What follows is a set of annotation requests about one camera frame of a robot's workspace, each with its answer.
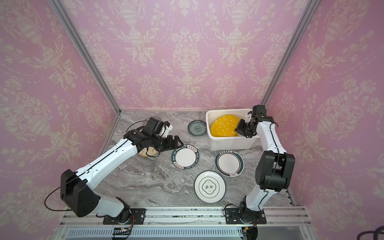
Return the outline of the yellow scalloped dotted plate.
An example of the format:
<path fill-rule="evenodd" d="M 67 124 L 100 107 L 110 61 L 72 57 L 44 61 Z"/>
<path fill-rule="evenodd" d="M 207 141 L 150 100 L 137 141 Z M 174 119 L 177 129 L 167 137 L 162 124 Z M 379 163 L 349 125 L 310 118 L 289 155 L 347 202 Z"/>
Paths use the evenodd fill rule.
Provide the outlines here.
<path fill-rule="evenodd" d="M 237 137 L 238 133 L 235 129 L 240 119 L 235 115 L 223 115 L 217 118 L 211 127 L 211 135 L 213 137 Z"/>

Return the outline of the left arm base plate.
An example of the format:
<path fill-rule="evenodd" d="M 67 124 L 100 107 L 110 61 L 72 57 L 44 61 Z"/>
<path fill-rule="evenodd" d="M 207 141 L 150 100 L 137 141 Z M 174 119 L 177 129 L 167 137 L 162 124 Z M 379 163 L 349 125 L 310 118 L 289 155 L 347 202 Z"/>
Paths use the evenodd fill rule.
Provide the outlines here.
<path fill-rule="evenodd" d="M 134 208 L 123 210 L 117 217 L 104 217 L 104 225 L 142 225 L 146 217 L 147 209 Z"/>

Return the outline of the green rim Hao Wei plate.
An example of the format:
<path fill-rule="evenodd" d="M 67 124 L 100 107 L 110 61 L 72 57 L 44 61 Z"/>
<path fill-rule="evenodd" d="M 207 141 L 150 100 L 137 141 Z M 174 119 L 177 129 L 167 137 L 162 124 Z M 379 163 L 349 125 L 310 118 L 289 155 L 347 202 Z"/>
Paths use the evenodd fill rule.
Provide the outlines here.
<path fill-rule="evenodd" d="M 195 167 L 200 159 L 199 151 L 192 145 L 183 145 L 173 151 L 171 161 L 173 165 L 181 170 Z"/>

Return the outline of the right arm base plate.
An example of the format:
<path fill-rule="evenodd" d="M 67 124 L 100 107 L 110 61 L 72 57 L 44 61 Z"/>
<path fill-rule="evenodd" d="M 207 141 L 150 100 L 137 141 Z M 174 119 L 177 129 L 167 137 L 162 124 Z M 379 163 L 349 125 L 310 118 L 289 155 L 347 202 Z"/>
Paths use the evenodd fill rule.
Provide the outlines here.
<path fill-rule="evenodd" d="M 251 211 L 249 209 L 225 208 L 224 217 L 228 225 L 256 224 L 265 225 L 267 223 L 264 211 Z"/>

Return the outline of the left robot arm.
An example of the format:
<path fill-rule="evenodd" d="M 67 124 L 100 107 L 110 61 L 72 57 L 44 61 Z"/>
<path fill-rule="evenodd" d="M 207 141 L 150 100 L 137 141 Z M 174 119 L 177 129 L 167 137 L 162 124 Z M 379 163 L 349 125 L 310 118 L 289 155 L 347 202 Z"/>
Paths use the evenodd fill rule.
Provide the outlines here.
<path fill-rule="evenodd" d="M 158 153 L 176 150 L 184 144 L 169 132 L 173 126 L 155 118 L 146 125 L 131 129 L 110 150 L 76 171 L 61 175 L 60 197 L 79 218 L 89 214 L 110 217 L 119 224 L 132 219 L 130 206 L 119 197 L 98 195 L 94 190 L 112 171 L 143 149 L 154 148 Z"/>

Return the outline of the white plastic bin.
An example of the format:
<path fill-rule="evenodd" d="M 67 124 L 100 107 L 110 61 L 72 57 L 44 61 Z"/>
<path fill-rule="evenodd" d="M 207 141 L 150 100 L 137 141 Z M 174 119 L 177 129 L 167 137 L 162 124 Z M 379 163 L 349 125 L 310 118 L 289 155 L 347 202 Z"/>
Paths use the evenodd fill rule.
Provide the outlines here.
<path fill-rule="evenodd" d="M 245 138 L 239 135 L 238 137 L 214 137 L 211 130 L 215 120 L 219 117 L 229 114 L 238 117 L 240 120 L 245 119 L 245 116 L 251 109 L 228 109 L 228 110 L 210 110 L 206 112 L 206 123 L 208 129 L 209 146 L 212 151 L 221 150 L 246 150 L 250 149 L 253 144 L 260 138 L 256 135 L 253 138 Z"/>

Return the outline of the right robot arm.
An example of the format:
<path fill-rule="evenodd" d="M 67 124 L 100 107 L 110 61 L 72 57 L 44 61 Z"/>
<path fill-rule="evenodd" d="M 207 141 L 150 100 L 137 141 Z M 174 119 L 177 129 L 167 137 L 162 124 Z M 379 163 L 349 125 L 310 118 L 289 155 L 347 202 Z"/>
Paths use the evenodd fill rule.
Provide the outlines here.
<path fill-rule="evenodd" d="M 236 133 L 246 138 L 259 136 L 263 147 L 255 173 L 256 185 L 240 203 L 239 214 L 243 223 L 262 221 L 264 206 L 269 199 L 290 185 L 296 160 L 282 146 L 277 127 L 273 117 L 267 115 L 266 107 L 255 105 L 235 128 Z"/>

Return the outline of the white clover emblem plate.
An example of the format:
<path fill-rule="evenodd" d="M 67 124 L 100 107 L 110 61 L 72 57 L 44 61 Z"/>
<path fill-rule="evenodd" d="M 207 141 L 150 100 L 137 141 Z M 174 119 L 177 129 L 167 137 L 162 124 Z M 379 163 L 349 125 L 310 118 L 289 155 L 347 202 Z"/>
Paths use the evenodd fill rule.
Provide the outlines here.
<path fill-rule="evenodd" d="M 194 190 L 197 197 L 207 204 L 220 202 L 225 196 L 226 189 L 224 179 L 213 171 L 200 173 L 194 182 Z"/>

